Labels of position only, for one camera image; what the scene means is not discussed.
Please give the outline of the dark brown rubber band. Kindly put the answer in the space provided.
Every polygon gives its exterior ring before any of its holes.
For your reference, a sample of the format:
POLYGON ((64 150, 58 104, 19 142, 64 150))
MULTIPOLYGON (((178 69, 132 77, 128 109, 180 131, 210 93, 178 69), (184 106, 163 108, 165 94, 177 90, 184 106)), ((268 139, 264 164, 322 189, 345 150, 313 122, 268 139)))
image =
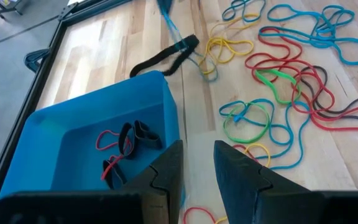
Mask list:
MULTIPOLYGON (((318 65, 313 65, 313 67, 316 69, 316 70, 320 70, 321 72, 323 72, 324 74, 324 86, 326 86, 327 82, 328 82, 328 73, 327 71, 321 67, 321 66, 318 66, 318 65)), ((315 93, 314 93, 314 90, 313 90, 313 87, 304 79, 302 78, 301 79, 301 82, 303 82, 309 89, 310 89, 310 92, 312 94, 312 96, 315 96, 315 93)), ((348 110, 350 110, 351 106, 354 106, 356 103, 358 103, 358 98, 356 98, 354 101, 352 101, 351 103, 349 103, 344 109, 342 110, 326 110, 327 113, 329 114, 341 114, 341 113, 344 113, 348 110)), ((315 110, 317 109, 322 109, 323 106, 320 104, 318 98, 316 100, 314 100, 313 102, 313 108, 315 110)), ((357 119, 358 120, 358 116, 356 115, 344 115, 342 117, 342 119, 357 119)))

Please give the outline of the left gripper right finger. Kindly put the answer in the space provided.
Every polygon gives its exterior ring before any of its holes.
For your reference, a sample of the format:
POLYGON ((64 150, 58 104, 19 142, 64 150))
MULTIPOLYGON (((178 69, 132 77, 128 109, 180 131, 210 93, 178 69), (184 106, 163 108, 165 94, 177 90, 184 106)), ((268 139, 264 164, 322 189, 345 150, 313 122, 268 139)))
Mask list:
POLYGON ((214 166, 230 224, 310 224, 308 189, 224 141, 214 143, 214 166))

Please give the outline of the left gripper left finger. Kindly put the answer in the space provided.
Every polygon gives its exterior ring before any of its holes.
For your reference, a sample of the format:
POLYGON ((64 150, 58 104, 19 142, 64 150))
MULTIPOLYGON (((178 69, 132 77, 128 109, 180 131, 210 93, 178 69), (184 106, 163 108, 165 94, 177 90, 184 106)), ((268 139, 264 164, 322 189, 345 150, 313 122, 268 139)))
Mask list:
POLYGON ((131 198, 123 224, 178 224, 183 189, 183 141, 174 141, 124 185, 131 198))

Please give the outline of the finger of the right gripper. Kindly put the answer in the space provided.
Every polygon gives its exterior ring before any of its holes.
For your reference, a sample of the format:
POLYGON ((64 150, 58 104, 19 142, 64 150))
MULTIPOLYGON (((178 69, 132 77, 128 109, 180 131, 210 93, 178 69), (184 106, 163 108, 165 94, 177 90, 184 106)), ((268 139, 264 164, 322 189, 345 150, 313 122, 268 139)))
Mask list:
POLYGON ((157 4, 160 8, 161 13, 170 13, 171 6, 173 4, 173 0, 157 0, 157 4))

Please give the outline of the teal rubber band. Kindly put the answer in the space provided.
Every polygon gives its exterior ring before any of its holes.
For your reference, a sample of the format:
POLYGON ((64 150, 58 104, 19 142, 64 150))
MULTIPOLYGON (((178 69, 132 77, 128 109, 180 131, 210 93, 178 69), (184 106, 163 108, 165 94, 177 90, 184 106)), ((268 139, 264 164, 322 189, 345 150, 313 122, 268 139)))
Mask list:
POLYGON ((260 19, 264 9, 266 6, 266 0, 232 0, 230 3, 230 6, 227 7, 223 12, 222 12, 222 20, 223 21, 231 21, 235 18, 236 16, 236 12, 239 10, 239 8, 242 9, 241 11, 241 19, 244 22, 256 22, 257 20, 260 19), (247 6, 255 1, 261 1, 262 2, 262 6, 260 8, 260 11, 255 15, 255 16, 251 16, 250 19, 248 19, 246 17, 246 8, 247 6))
MULTIPOLYGON (((286 109, 285 109, 285 124, 286 124, 286 125, 285 125, 285 128, 286 128, 286 130, 288 131, 289 137, 290 137, 290 138, 289 138, 288 147, 287 147, 284 151, 282 151, 282 152, 280 152, 280 153, 278 153, 278 154, 275 154, 275 155, 271 156, 272 159, 273 159, 273 158, 277 158, 277 157, 281 157, 281 156, 285 155, 286 153, 288 153, 289 150, 291 149, 293 143, 294 143, 294 140, 295 140, 294 132, 293 132, 291 126, 290 126, 289 115, 288 115, 289 110, 290 110, 290 108, 292 108, 292 107, 293 107, 292 105, 288 105, 288 106, 286 107, 286 109)), ((292 163, 292 164, 290 164, 290 165, 274 166, 274 167, 271 167, 271 168, 270 168, 271 170, 292 169, 292 168, 296 167, 296 166, 302 161, 303 156, 304 156, 304 147, 303 147, 303 141, 302 141, 302 136, 301 136, 301 135, 302 135, 302 132, 303 132, 305 126, 309 123, 310 119, 311 119, 311 116, 308 115, 308 116, 306 117, 305 121, 304 121, 304 122, 302 123, 302 125, 300 126, 299 131, 298 131, 298 144, 299 144, 299 148, 300 148, 299 158, 298 158, 294 163, 292 163)))
POLYGON ((248 109, 252 106, 250 103, 258 103, 262 106, 265 107, 265 109, 267 110, 267 112, 269 113, 269 116, 270 116, 270 126, 267 130, 266 133, 268 133, 269 135, 269 138, 270 140, 275 143, 275 144, 278 144, 279 146, 286 146, 288 145, 289 143, 289 133, 288 131, 286 130, 285 126, 282 125, 282 124, 277 124, 277 123, 274 123, 273 122, 273 117, 274 117, 274 112, 275 112, 275 106, 274 104, 268 100, 268 99, 265 99, 265 98, 257 98, 257 99, 254 99, 252 101, 249 101, 249 102, 244 102, 244 101, 241 101, 241 100, 237 100, 237 101, 232 101, 230 103, 226 103, 225 105, 222 105, 220 106, 220 108, 218 109, 218 112, 219 114, 224 117, 224 119, 226 118, 226 115, 229 114, 229 112, 234 109, 236 106, 240 106, 240 108, 238 110, 236 110, 234 112, 234 118, 232 118, 232 120, 236 123, 236 122, 239 122, 239 121, 246 121, 250 124, 253 124, 255 126, 258 126, 258 127, 263 127, 264 128, 264 124, 267 123, 264 122, 264 123, 260 123, 260 122, 257 122, 257 121, 254 121, 254 120, 251 120, 249 118, 246 118, 246 113, 248 111, 248 109), (288 140, 285 141, 285 142, 282 142, 282 141, 278 141, 274 138, 273 136, 273 131, 274 129, 282 129, 284 130, 287 134, 288 134, 288 140))
POLYGON ((321 12, 300 11, 289 4, 277 4, 267 13, 267 19, 271 22, 285 22, 300 16, 311 16, 315 19, 315 25, 309 34, 300 30, 289 29, 284 27, 273 27, 279 30, 277 34, 280 37, 286 37, 299 41, 304 44, 310 44, 316 48, 336 47, 339 49, 340 43, 350 42, 357 43, 358 39, 353 37, 337 37, 336 31, 339 27, 348 25, 354 20, 354 12, 345 9, 339 5, 328 5, 321 12), (289 9, 293 14, 287 17, 273 18, 271 13, 276 9, 289 9))
MULTIPOLYGON (((166 22, 169 33, 170 33, 171 38, 174 42, 174 47, 177 50, 179 50, 180 53, 185 53, 186 50, 190 50, 190 45, 185 43, 184 38, 180 34, 180 31, 178 30, 178 28, 176 27, 176 25, 173 23, 170 16, 168 15, 168 11, 161 7, 160 12, 166 22)), ((190 53, 189 56, 186 56, 186 60, 191 61, 198 68, 198 70, 199 70, 198 73, 200 76, 202 76, 204 81, 209 82, 209 83, 215 82, 219 77, 219 72, 218 72, 216 63, 211 59, 207 59, 207 61, 213 66, 212 72, 214 72, 214 75, 211 77, 210 75, 207 74, 207 71, 202 70, 199 63, 196 62, 196 60, 191 57, 192 55, 196 55, 199 58, 203 58, 205 56, 205 54, 204 55, 200 54, 194 50, 194 51, 192 51, 192 53, 190 53)))

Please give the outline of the red rubber band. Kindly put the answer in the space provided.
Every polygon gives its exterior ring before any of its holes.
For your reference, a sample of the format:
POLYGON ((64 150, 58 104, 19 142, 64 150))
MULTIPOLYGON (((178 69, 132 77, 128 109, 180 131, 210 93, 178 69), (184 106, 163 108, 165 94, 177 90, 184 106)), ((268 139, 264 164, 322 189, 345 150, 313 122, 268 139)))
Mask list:
POLYGON ((316 72, 299 72, 297 75, 294 76, 294 78, 296 79, 296 85, 299 84, 299 82, 301 81, 302 79, 302 76, 303 75, 309 75, 309 76, 312 76, 314 77, 318 83, 319 83, 319 89, 317 91, 317 93, 315 94, 314 97, 312 97, 312 99, 310 100, 308 98, 308 96, 306 94, 304 94, 302 91, 301 91, 301 95, 302 97, 306 100, 306 105, 309 106, 309 108, 306 110, 306 111, 303 111, 301 109, 298 109, 297 106, 295 105, 295 99, 294 99, 294 94, 295 94, 295 91, 296 91, 296 87, 293 86, 293 93, 291 95, 291 105, 294 107, 294 109, 297 111, 297 112, 300 112, 300 113, 304 113, 304 114, 307 114, 307 115, 310 115, 311 116, 311 121, 318 127, 318 128, 321 128, 325 131, 358 131, 358 127, 341 127, 341 128, 330 128, 330 127, 325 127, 323 126, 322 124, 319 124, 317 119, 321 119, 323 121, 336 121, 340 118, 342 118, 344 115, 350 113, 350 112, 354 112, 356 109, 354 110, 350 110, 348 112, 344 112, 343 114, 339 115, 338 117, 333 117, 333 118, 323 118, 323 117, 320 117, 320 115, 318 114, 319 110, 315 110, 313 108, 313 102, 314 100, 316 100, 318 97, 317 97, 317 94, 322 92, 322 91, 325 91, 330 97, 331 97, 331 104, 330 106, 328 106, 327 108, 322 108, 323 111, 326 111, 326 110, 329 110, 334 104, 335 104, 335 97, 334 97, 334 94, 326 88, 326 86, 324 86, 324 83, 321 81, 320 79, 320 76, 316 73, 316 72))
POLYGON ((241 151, 243 154, 246 154, 249 158, 251 158, 253 161, 258 162, 258 160, 253 156, 253 154, 248 150, 248 148, 246 148, 244 145, 242 144, 235 144, 233 145, 234 149, 238 149, 239 151, 241 151))
POLYGON ((334 105, 335 97, 334 97, 333 93, 326 88, 326 82, 328 80, 328 73, 323 67, 320 67, 317 65, 309 65, 309 66, 306 66, 305 68, 303 68, 302 70, 298 70, 297 68, 289 66, 289 65, 281 65, 281 66, 277 66, 277 68, 278 68, 278 70, 275 68, 273 68, 273 69, 255 69, 254 76, 255 76, 256 80, 261 81, 263 84, 267 85, 272 90, 273 95, 278 103, 294 105, 295 101, 297 99, 299 99, 300 96, 302 96, 308 102, 308 104, 310 104, 313 108, 311 112, 308 112, 308 114, 316 114, 320 117, 323 117, 324 114, 322 114, 321 111, 331 112, 329 109, 334 105), (282 68, 296 70, 296 75, 291 76, 287 73, 283 73, 281 71, 282 68), (281 78, 289 80, 291 83, 291 88, 293 89, 291 100, 290 101, 282 100, 277 92, 275 85, 273 84, 275 79, 269 80, 265 76, 263 76, 263 73, 269 73, 269 74, 275 75, 277 78, 281 77, 281 78), (305 75, 309 75, 309 76, 312 76, 315 79, 317 79, 317 81, 319 83, 319 89, 316 93, 314 92, 313 87, 303 78, 303 76, 305 76, 305 75), (311 99, 309 99, 308 96, 305 95, 301 91, 301 89, 299 87, 299 82, 302 82, 304 85, 306 85, 310 89, 310 92, 312 94, 311 99), (318 101, 319 95, 322 92, 326 92, 331 97, 331 104, 327 108, 323 107, 318 101))
POLYGON ((190 212, 192 211, 202 211, 202 212, 205 212, 209 217, 210 219, 213 221, 213 223, 216 222, 216 219, 214 218, 213 214, 208 211, 206 208, 203 208, 203 207, 190 207, 190 208, 187 208, 183 214, 183 224, 186 224, 186 218, 187 216, 190 214, 190 212))
POLYGON ((244 61, 245 67, 251 69, 252 78, 259 83, 263 83, 263 81, 257 77, 256 71, 277 69, 279 72, 281 72, 285 66, 299 59, 303 53, 303 47, 301 44, 295 42, 294 40, 290 40, 288 37, 280 37, 285 42, 284 44, 281 44, 265 40, 262 37, 262 34, 281 34, 278 28, 273 26, 261 28, 260 34, 258 35, 258 40, 265 45, 279 49, 285 49, 287 54, 282 57, 275 57, 268 52, 257 52, 246 58, 244 61), (291 56, 290 45, 295 46, 298 49, 298 53, 294 56, 291 56))

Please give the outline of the green rubber band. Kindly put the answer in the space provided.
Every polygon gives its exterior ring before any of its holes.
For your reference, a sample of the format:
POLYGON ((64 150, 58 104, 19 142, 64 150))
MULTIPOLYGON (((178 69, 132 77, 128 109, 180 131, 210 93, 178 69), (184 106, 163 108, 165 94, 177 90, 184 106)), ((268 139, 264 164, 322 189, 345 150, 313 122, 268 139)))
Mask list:
POLYGON ((223 131, 225 133, 225 135, 232 141, 237 142, 237 143, 245 143, 245 144, 250 144, 250 143, 254 143, 257 140, 259 140, 268 130, 269 126, 270 126, 270 116, 269 113, 267 112, 267 110, 265 109, 264 106, 258 104, 258 103, 250 103, 252 106, 257 106, 259 107, 264 113, 265 113, 265 117, 266 117, 266 121, 267 123, 264 124, 264 128, 263 130, 261 130, 261 132, 259 134, 257 134, 255 137, 250 138, 250 139, 242 139, 242 138, 237 138, 234 136, 231 136, 229 131, 227 130, 227 124, 228 121, 230 120, 230 118, 234 118, 234 112, 236 110, 238 110, 240 108, 240 106, 236 106, 234 109, 232 109, 228 115, 226 115, 225 120, 223 121, 223 131))
POLYGON ((278 91, 277 91, 275 85, 273 84, 273 81, 268 80, 265 76, 262 75, 262 73, 271 73, 271 74, 275 75, 277 78, 278 78, 278 77, 281 77, 281 78, 284 78, 284 79, 289 80, 290 83, 291 83, 293 86, 296 87, 296 92, 298 93, 298 94, 296 95, 296 97, 294 97, 294 99, 295 99, 295 100, 299 99, 299 97, 300 97, 300 95, 301 95, 300 87, 299 87, 298 85, 296 85, 296 79, 293 78, 291 75, 288 75, 288 74, 286 74, 286 73, 283 73, 283 72, 280 72, 280 71, 274 70, 274 69, 256 70, 256 71, 255 71, 255 76, 256 76, 263 84, 267 85, 267 86, 271 89, 271 91, 272 91, 272 93, 273 93, 273 95, 274 95, 274 97, 275 97, 275 99, 276 99, 276 101, 277 101, 278 103, 283 104, 283 105, 287 105, 287 104, 291 104, 291 100, 288 101, 288 100, 283 100, 283 99, 281 99, 280 96, 279 96, 279 94, 278 94, 278 91))

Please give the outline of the wide black rubber band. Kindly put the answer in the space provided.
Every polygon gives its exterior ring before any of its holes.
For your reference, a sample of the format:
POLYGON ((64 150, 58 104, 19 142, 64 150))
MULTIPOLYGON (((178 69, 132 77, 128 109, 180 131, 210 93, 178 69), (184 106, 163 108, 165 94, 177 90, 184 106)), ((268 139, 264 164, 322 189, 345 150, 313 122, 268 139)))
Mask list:
POLYGON ((140 145, 152 149, 161 149, 160 136, 151 131, 143 122, 135 120, 134 124, 125 123, 119 133, 119 152, 123 158, 133 159, 140 145))
POLYGON ((133 78, 137 74, 139 74, 142 70, 160 63, 164 59, 168 58, 169 56, 177 52, 181 52, 181 54, 172 63, 171 67, 168 70, 162 72, 164 76, 173 75, 180 67, 180 65, 195 51, 195 48, 198 46, 199 43, 200 41, 198 40, 197 36, 191 34, 185 37, 184 39, 182 39, 181 41, 167 47, 166 49, 163 49, 161 52, 151 57, 150 59, 137 64, 130 71, 129 77, 133 78))
POLYGON ((119 188, 127 182, 119 164, 113 160, 103 161, 103 173, 101 179, 107 183, 111 190, 119 188))

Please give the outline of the black metal stand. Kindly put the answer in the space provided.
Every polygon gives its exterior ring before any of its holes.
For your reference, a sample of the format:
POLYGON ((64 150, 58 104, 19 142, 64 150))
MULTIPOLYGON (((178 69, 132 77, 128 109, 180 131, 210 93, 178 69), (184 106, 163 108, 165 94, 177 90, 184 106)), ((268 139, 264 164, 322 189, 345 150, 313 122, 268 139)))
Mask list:
POLYGON ((0 0, 0 17, 3 17, 4 13, 15 12, 18 15, 22 15, 23 8, 30 0, 0 0))

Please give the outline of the black frame clamp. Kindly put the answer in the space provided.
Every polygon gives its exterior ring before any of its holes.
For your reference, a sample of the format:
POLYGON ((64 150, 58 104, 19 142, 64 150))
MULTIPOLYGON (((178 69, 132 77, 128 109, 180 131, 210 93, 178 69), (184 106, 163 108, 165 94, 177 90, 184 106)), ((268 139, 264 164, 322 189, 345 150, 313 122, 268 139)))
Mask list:
POLYGON ((24 57, 24 65, 34 73, 37 73, 43 59, 47 58, 50 54, 50 49, 40 49, 28 53, 24 57))

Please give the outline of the blue plastic bin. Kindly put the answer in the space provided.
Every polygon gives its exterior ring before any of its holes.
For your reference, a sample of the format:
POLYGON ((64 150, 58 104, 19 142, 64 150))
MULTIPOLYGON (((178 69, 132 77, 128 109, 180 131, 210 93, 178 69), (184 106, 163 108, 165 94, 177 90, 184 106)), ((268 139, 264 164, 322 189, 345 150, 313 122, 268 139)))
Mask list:
POLYGON ((21 191, 106 190, 103 161, 126 123, 141 121, 168 147, 180 137, 164 76, 151 71, 33 112, 26 120, 0 196, 21 191))

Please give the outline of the pile of coloured rubber bands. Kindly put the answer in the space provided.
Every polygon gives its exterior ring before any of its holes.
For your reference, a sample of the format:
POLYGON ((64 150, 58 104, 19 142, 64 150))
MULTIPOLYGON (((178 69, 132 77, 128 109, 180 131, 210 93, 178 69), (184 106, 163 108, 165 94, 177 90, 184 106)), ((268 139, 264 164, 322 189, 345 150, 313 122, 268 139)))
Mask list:
MULTIPOLYGON (((111 144, 108 144, 107 146, 103 146, 101 147, 99 144, 101 142, 101 139, 103 138, 103 136, 105 134, 112 134, 113 136, 119 136, 119 133, 115 133, 109 129, 107 130, 104 130, 103 132, 101 132, 96 140, 96 143, 95 143, 95 148, 99 151, 104 151, 104 150, 107 150, 107 149, 110 149, 114 146, 117 146, 119 144, 118 141, 116 142, 113 142, 111 144)), ((114 155, 112 154, 108 161, 111 162, 107 168, 105 168, 105 170, 103 171, 103 173, 101 174, 101 180, 105 180, 106 179, 106 176, 108 174, 108 172, 112 169, 113 165, 116 165, 121 159, 127 157, 132 151, 133 151, 133 145, 132 145, 132 142, 131 140, 126 137, 125 140, 124 140, 124 149, 123 149, 123 152, 121 152, 119 155, 114 155)))

